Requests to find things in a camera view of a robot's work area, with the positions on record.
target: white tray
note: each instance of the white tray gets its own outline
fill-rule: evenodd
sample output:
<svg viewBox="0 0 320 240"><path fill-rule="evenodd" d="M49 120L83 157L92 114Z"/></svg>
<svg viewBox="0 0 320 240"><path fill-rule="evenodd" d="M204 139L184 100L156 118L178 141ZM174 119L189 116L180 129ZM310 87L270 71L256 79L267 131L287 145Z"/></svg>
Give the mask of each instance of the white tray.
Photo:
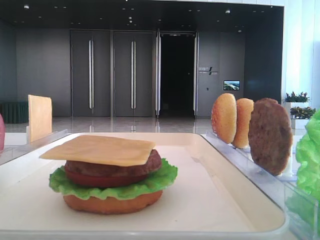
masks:
<svg viewBox="0 0 320 240"><path fill-rule="evenodd" d="M107 216L74 211L48 187L50 173L64 161L39 156L83 134L155 141L160 156L178 167L178 177L141 212ZM288 239L287 232L284 211L193 133L71 134L0 166L1 240L275 240Z"/></svg>

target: burger patty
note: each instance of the burger patty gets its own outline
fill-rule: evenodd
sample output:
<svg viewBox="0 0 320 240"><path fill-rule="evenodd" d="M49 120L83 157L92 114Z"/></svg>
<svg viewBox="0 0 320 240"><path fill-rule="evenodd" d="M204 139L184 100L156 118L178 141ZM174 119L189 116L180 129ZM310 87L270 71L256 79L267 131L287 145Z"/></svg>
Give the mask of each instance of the burger patty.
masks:
<svg viewBox="0 0 320 240"><path fill-rule="evenodd" d="M144 165L115 166L81 161L66 161L66 170L93 177L137 177L155 172L162 166L161 157L157 150L153 149Z"/></svg>

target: tomato slice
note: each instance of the tomato slice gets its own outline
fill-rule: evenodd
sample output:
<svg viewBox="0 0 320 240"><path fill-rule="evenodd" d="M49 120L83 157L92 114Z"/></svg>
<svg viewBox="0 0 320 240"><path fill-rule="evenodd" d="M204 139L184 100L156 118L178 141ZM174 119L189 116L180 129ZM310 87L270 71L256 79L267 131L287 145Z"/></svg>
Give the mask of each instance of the tomato slice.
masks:
<svg viewBox="0 0 320 240"><path fill-rule="evenodd" d="M67 169L64 170L66 177L73 183L92 188L124 187L140 182L148 177L147 174L142 176L89 176L72 172Z"/></svg>

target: display screen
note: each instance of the display screen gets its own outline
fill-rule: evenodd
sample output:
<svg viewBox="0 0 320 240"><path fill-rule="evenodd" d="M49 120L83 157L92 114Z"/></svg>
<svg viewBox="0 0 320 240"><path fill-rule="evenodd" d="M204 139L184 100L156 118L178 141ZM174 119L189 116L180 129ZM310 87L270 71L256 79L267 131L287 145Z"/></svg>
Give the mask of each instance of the display screen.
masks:
<svg viewBox="0 0 320 240"><path fill-rule="evenodd" d="M223 90L225 91L240 90L240 81L223 81Z"/></svg>

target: ceiling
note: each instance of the ceiling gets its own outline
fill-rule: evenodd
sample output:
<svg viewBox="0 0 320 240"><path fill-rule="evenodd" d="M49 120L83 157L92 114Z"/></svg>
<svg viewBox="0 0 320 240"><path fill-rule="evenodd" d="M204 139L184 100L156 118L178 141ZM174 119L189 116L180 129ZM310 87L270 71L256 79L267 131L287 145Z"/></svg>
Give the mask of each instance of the ceiling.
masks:
<svg viewBox="0 0 320 240"><path fill-rule="evenodd" d="M0 0L0 19L18 28L244 32L276 15L283 16L283 7L164 0Z"/></svg>

